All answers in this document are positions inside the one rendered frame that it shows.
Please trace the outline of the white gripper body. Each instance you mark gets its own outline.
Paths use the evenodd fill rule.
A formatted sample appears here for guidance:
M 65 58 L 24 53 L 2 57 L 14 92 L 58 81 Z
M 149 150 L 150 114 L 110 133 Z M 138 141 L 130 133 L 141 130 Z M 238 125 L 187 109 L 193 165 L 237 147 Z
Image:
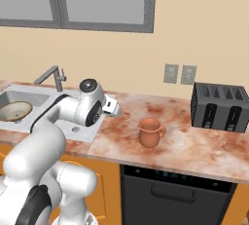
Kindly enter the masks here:
M 120 107 L 119 104 L 111 104 L 109 107 L 108 107 L 108 115 L 111 116 L 111 117 L 115 117 L 115 118 L 118 118 L 122 115 L 122 109 Z

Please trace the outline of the terracotta jug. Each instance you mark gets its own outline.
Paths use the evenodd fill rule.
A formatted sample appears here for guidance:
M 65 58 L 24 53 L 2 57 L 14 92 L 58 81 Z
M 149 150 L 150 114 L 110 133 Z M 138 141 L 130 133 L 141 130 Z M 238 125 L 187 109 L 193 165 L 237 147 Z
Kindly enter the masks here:
M 153 118 L 141 120 L 137 128 L 139 129 L 138 140 L 147 149 L 156 147 L 166 133 L 165 126 Z

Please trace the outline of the steel double sink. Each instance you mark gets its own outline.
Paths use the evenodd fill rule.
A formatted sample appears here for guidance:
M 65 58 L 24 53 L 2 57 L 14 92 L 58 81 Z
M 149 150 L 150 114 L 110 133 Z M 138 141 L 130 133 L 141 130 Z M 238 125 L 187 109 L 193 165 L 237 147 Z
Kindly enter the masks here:
M 53 88 L 11 84 L 0 92 L 0 108 L 11 102 L 27 101 L 32 104 L 33 109 L 20 121 L 0 121 L 0 129 L 29 133 L 34 120 L 60 95 L 61 93 Z M 56 121 L 55 124 L 62 129 L 67 139 L 93 143 L 104 119 L 105 115 L 102 114 L 99 120 L 90 128 L 85 128 L 72 122 L 62 120 Z

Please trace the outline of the grey sink tap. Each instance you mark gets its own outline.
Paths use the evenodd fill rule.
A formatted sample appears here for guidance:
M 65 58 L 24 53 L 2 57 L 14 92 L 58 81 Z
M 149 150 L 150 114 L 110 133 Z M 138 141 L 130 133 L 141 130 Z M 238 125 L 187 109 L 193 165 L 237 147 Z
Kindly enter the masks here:
M 46 72 L 44 72 L 40 77 L 38 77 L 35 81 L 35 85 L 40 85 L 44 81 L 46 81 L 50 76 L 53 76 L 56 90 L 61 93 L 63 91 L 62 83 L 67 80 L 64 75 L 64 70 L 59 69 L 57 65 L 52 66 Z

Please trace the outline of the beige bowl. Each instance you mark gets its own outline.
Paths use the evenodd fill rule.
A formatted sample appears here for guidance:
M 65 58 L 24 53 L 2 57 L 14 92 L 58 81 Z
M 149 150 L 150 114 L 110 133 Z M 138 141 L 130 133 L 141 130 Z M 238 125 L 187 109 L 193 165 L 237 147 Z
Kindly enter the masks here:
M 0 108 L 0 121 L 13 122 L 26 117 L 33 109 L 31 103 L 16 101 Z

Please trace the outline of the orange cupboard door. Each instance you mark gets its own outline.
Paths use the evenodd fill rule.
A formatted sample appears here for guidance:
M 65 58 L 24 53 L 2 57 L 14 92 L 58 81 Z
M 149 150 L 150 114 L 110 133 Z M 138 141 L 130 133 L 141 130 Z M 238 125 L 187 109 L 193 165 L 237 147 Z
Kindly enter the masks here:
M 87 206 L 99 225 L 122 225 L 120 165 L 68 155 L 61 160 L 96 172 L 97 186 L 86 198 Z

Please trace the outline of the black four-slot toaster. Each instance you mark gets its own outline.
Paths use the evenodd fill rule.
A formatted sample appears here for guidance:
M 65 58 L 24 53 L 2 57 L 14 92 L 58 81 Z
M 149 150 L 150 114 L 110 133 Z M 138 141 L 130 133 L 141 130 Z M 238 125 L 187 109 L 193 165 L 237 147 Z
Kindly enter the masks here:
M 245 133 L 249 95 L 243 86 L 194 83 L 191 120 L 195 128 Z

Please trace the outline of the black dishwasher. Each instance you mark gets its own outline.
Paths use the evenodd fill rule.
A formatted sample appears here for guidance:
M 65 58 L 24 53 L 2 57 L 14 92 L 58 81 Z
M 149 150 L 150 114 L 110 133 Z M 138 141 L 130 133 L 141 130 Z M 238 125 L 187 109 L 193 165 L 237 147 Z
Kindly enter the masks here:
M 121 166 L 123 225 L 221 225 L 236 185 Z

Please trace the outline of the grey framed window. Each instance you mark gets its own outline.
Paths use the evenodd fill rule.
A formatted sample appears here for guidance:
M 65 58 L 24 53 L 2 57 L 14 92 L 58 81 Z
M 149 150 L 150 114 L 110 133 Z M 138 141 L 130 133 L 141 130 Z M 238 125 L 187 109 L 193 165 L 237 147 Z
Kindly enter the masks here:
M 152 33 L 156 0 L 0 0 L 0 26 Z

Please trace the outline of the grey wall socket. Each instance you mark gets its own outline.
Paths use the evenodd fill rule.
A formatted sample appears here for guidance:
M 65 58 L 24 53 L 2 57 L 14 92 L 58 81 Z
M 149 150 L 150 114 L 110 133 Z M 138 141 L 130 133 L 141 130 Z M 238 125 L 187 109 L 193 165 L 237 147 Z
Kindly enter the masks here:
M 192 85 L 195 82 L 196 67 L 193 65 L 184 65 L 182 68 L 181 84 Z
M 178 64 L 166 64 L 164 67 L 164 78 L 165 83 L 176 84 L 178 77 Z

